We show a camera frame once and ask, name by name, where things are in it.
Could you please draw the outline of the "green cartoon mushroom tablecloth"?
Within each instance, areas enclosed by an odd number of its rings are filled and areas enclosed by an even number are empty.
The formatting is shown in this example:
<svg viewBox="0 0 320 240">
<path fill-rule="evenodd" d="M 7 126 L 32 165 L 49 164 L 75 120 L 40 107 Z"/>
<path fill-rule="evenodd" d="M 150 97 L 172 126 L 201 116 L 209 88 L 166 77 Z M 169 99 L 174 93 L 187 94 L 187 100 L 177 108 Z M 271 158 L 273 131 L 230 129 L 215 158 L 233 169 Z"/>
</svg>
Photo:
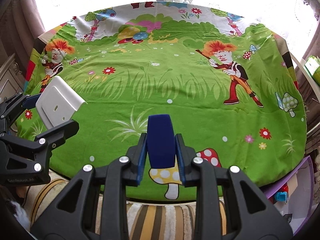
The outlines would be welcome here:
<svg viewBox="0 0 320 240">
<path fill-rule="evenodd" d="M 257 20 L 197 5 L 145 2 L 75 16 L 39 36 L 25 92 L 63 78 L 85 101 L 78 133 L 50 168 L 71 179 L 135 145 L 168 114 L 187 146 L 239 166 L 258 186 L 303 159 L 306 122 L 285 41 Z"/>
</svg>

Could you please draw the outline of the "small black device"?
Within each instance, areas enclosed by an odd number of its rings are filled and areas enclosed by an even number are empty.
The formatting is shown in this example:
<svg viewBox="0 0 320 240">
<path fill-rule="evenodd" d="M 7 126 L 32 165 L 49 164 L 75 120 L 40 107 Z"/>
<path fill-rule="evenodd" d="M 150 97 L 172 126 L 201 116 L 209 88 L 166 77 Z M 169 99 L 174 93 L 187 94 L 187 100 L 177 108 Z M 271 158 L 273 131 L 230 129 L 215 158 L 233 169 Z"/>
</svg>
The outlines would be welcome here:
<svg viewBox="0 0 320 240">
<path fill-rule="evenodd" d="M 287 213 L 284 214 L 283 217 L 285 218 L 285 220 L 290 224 L 291 220 L 292 220 L 292 214 L 291 213 Z"/>
</svg>

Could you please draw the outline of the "white wall switch plate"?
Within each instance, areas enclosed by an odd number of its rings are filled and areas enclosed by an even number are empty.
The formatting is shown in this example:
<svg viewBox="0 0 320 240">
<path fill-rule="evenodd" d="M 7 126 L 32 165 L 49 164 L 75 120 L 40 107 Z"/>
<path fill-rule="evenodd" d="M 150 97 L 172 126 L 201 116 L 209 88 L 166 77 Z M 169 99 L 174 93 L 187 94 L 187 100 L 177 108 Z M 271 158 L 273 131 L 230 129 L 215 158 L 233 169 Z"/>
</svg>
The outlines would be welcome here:
<svg viewBox="0 0 320 240">
<path fill-rule="evenodd" d="M 35 106 L 47 129 L 71 120 L 71 117 L 86 101 L 60 76 L 52 78 L 41 93 Z"/>
</svg>

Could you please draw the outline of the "white curved desk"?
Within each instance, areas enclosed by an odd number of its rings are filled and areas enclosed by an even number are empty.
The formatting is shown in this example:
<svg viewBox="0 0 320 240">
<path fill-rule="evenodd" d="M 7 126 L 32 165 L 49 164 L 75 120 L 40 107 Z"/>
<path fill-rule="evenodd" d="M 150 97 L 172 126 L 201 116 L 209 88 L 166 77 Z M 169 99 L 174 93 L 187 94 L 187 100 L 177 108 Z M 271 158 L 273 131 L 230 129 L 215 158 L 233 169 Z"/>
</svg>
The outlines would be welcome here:
<svg viewBox="0 0 320 240">
<path fill-rule="evenodd" d="M 297 65 L 295 73 L 297 75 L 298 90 L 304 101 L 319 103 L 319 85 L 311 77 L 306 67 L 301 64 L 292 53 L 290 53 L 290 56 L 292 61 Z"/>
</svg>

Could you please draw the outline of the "brown beige curtain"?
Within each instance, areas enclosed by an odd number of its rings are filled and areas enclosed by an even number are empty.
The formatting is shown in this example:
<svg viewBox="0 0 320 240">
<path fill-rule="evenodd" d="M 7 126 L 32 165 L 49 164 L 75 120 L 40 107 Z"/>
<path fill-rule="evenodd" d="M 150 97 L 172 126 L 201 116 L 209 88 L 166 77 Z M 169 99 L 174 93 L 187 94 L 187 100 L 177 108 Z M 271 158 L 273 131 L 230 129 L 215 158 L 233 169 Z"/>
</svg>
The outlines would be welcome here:
<svg viewBox="0 0 320 240">
<path fill-rule="evenodd" d="M 34 42 L 44 32 L 36 0 L 1 0 L 1 53 L 15 54 L 23 75 Z"/>
</svg>

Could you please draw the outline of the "beige cube box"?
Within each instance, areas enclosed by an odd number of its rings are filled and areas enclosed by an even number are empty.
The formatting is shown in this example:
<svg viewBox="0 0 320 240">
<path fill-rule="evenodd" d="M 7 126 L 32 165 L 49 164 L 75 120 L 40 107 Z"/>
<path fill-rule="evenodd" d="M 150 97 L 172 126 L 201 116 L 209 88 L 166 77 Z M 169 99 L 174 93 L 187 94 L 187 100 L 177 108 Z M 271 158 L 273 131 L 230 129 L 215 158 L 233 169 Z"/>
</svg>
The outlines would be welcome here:
<svg viewBox="0 0 320 240">
<path fill-rule="evenodd" d="M 290 180 L 287 181 L 287 186 L 288 186 L 288 197 L 291 198 L 292 194 L 298 187 L 297 179 L 292 177 Z"/>
</svg>

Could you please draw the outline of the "red blue toy truck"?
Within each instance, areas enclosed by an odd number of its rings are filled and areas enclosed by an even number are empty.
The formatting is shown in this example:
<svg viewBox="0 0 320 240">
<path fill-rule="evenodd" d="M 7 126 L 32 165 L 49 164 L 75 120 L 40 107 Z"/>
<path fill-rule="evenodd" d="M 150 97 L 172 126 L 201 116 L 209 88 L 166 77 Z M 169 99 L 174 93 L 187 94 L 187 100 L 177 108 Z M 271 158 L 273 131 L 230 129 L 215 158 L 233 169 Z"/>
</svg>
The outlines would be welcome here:
<svg viewBox="0 0 320 240">
<path fill-rule="evenodd" d="M 274 195 L 273 202 L 287 202 L 289 199 L 289 187 L 285 183 Z"/>
</svg>

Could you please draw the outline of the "green tissue box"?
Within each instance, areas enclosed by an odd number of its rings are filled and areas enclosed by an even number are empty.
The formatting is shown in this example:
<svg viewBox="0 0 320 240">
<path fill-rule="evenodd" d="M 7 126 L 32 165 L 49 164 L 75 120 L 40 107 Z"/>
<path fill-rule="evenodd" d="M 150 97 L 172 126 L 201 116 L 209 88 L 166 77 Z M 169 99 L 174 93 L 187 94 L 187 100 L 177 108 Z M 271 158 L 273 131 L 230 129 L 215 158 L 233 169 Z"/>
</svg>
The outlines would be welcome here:
<svg viewBox="0 0 320 240">
<path fill-rule="evenodd" d="M 304 64 L 307 72 L 311 75 L 313 80 L 320 86 L 320 59 L 317 56 L 309 56 Z"/>
</svg>

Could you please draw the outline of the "purple white storage box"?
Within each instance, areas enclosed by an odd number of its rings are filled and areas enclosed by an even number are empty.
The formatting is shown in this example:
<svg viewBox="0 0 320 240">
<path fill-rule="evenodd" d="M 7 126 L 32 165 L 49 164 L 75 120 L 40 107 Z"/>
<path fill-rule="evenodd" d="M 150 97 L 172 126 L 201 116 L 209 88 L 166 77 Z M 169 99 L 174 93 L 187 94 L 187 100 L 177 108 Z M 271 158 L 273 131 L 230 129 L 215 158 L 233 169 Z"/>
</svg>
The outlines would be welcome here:
<svg viewBox="0 0 320 240">
<path fill-rule="evenodd" d="M 261 188 L 267 198 L 273 195 L 291 178 L 298 181 L 298 187 L 287 202 L 276 202 L 274 206 L 281 215 L 291 213 L 292 220 L 289 224 L 296 234 L 311 216 L 313 200 L 314 174 L 310 157 L 305 157 L 294 170 L 280 180 Z"/>
</svg>

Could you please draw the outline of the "dark blue velvet case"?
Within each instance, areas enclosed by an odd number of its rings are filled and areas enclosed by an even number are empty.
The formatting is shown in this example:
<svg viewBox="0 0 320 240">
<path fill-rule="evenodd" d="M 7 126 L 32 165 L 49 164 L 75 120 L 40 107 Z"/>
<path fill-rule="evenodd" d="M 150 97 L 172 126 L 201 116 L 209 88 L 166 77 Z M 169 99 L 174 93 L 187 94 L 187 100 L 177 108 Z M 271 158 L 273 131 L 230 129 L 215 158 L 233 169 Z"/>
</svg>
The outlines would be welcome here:
<svg viewBox="0 0 320 240">
<path fill-rule="evenodd" d="M 151 168 L 175 166 L 175 136 L 170 115 L 148 117 L 147 148 Z"/>
</svg>

